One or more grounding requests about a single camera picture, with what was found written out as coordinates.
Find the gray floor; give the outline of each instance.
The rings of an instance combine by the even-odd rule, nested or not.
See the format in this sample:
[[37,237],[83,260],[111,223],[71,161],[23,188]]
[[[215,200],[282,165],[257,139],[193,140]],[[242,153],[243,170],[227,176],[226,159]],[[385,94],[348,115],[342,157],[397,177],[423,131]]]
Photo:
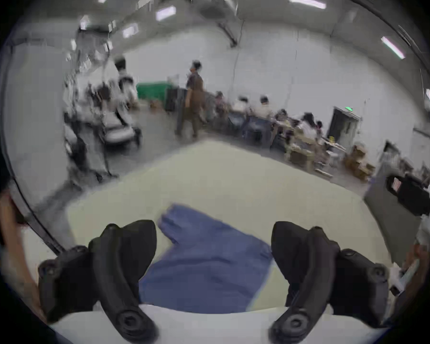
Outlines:
[[[151,164],[155,159],[168,156],[179,148],[188,146],[194,142],[191,124],[189,123],[184,127],[182,138],[177,138],[174,135],[176,121],[172,115],[167,115],[162,111],[152,112],[148,109],[136,111],[132,115],[142,129],[143,137],[140,147],[135,143],[130,143],[124,148],[106,153],[109,170],[118,177],[124,177],[130,171],[139,167],[146,167],[146,165]],[[97,170],[105,170],[106,167],[102,156],[102,148],[94,137],[92,129],[85,127],[80,136],[87,145],[87,159],[90,167]],[[260,148],[256,145],[246,144],[246,142],[240,138],[204,130],[201,131],[197,141],[207,138],[225,141],[234,146],[259,153],[264,157],[272,158],[286,163],[290,167],[294,167],[294,165],[284,160],[283,152],[278,149],[269,150]],[[367,183],[362,183],[346,172],[343,167],[340,169],[332,168],[331,173],[334,177],[329,179],[329,182],[344,187],[357,195],[363,196],[368,188]],[[99,186],[94,174],[85,175],[75,172],[72,174],[72,179],[75,180],[74,183],[68,182],[63,189],[35,211],[39,220],[65,248],[70,248],[75,244],[66,219],[65,207],[68,203],[80,197],[83,192],[95,189]],[[103,183],[105,182],[109,182],[108,177],[104,179]]]

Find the cable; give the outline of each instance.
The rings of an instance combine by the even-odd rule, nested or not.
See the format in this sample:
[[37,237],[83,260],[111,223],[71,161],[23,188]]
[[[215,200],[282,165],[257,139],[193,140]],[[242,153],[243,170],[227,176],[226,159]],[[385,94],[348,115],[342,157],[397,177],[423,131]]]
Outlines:
[[238,46],[241,43],[241,39],[242,39],[242,31],[243,31],[243,25],[245,23],[245,20],[242,21],[242,25],[241,25],[241,33],[239,35],[239,40],[237,41],[237,55],[236,55],[236,60],[234,61],[234,67],[232,68],[232,81],[231,81],[231,87],[229,88],[229,96],[232,94],[232,90],[234,88],[234,80],[236,78],[236,66],[237,66],[237,61],[239,60],[239,54],[241,53],[241,48]]
[[16,174],[14,172],[12,165],[11,165],[10,156],[8,155],[8,151],[7,151],[3,117],[4,117],[4,113],[5,113],[5,90],[6,90],[6,86],[7,86],[7,82],[8,82],[8,73],[10,72],[10,66],[11,66],[11,62],[12,62],[12,58],[13,58],[14,46],[10,45],[8,47],[10,48],[10,58],[8,60],[8,63],[6,64],[5,74],[4,74],[4,77],[2,80],[2,86],[1,86],[1,91],[0,91],[0,139],[1,139],[1,143],[2,143],[2,153],[3,153],[3,156],[5,158],[5,162],[6,162],[6,165],[8,167],[8,170],[10,171],[11,179],[16,184],[17,191],[21,195],[22,200],[24,201],[24,203],[26,204],[26,207],[29,209],[30,213],[32,214],[32,217],[34,218],[35,222],[42,228],[44,233],[46,233],[45,238],[43,236],[40,236],[40,238],[46,243],[46,245],[56,255],[59,255],[61,252],[65,251],[65,248],[63,248],[62,245],[59,242],[57,242],[57,240],[51,235],[51,233],[49,233],[49,231],[41,223],[41,221],[38,219],[35,212],[30,207],[30,204],[28,203],[27,199],[24,197],[24,194],[21,190],[21,187],[19,186],[19,184],[17,182]]

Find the seated person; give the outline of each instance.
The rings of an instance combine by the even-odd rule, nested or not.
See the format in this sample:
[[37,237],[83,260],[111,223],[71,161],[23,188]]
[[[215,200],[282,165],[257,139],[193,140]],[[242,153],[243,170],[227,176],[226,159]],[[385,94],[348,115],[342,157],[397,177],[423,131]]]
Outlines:
[[286,121],[286,120],[288,120],[288,114],[287,114],[287,111],[285,111],[285,110],[282,108],[279,112],[277,112],[277,113],[275,114],[275,119],[276,119],[277,121]]
[[270,120],[272,118],[272,111],[269,107],[269,99],[265,95],[261,96],[259,99],[261,102],[261,107],[255,109],[255,116],[258,118],[264,118],[266,120]]
[[317,137],[321,138],[323,136],[323,124],[321,121],[317,121],[317,126],[315,130],[317,131]]
[[232,106],[228,119],[235,127],[241,128],[249,114],[248,99],[240,96]]
[[231,111],[248,115],[250,112],[250,109],[248,107],[248,99],[246,97],[240,96],[239,99],[232,106]]
[[304,113],[302,121],[298,125],[298,128],[303,130],[303,135],[307,138],[315,139],[317,137],[315,127],[314,115],[311,112]]
[[215,113],[219,118],[224,117],[227,112],[227,106],[223,93],[218,91],[215,95]]

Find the ceiling vent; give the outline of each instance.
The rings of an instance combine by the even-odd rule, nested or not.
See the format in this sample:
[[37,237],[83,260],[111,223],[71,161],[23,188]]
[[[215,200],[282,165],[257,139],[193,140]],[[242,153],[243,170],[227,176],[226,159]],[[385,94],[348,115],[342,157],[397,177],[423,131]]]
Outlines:
[[211,21],[232,20],[237,14],[234,0],[189,0],[191,5],[205,19]]

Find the human arm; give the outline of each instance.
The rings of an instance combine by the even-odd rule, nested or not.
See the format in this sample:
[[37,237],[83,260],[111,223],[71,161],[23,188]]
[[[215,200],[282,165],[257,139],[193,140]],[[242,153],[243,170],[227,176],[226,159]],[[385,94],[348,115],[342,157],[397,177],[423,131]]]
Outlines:
[[22,245],[21,231],[16,221],[16,212],[8,189],[0,193],[0,230],[8,256],[16,270],[17,278],[23,283],[32,299],[32,309],[44,320],[40,307],[38,287],[27,267]]
[[188,89],[186,97],[185,97],[185,107],[189,107],[190,103],[191,103],[191,96],[193,95],[193,90],[192,89]]

